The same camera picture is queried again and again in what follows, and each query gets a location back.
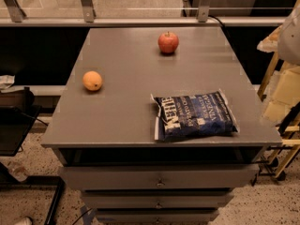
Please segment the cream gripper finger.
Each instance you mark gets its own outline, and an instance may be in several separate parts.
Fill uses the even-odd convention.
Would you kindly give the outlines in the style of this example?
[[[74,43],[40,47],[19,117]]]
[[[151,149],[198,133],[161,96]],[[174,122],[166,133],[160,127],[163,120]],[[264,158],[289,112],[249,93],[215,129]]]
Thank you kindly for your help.
[[[300,66],[283,64],[275,71],[265,90],[262,116],[272,122],[281,122],[300,101]]]
[[[264,53],[272,53],[278,50],[278,37],[282,26],[280,25],[272,33],[270,33],[266,38],[261,40],[257,45],[257,49]]]

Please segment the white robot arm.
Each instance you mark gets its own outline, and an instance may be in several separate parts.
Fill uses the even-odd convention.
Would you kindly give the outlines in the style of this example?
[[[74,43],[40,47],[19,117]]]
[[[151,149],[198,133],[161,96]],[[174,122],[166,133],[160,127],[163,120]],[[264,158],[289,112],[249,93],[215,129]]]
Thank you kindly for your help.
[[[283,65],[271,76],[269,93],[263,102],[263,116],[279,123],[300,101],[300,7],[285,22],[257,45],[261,52],[278,52]]]

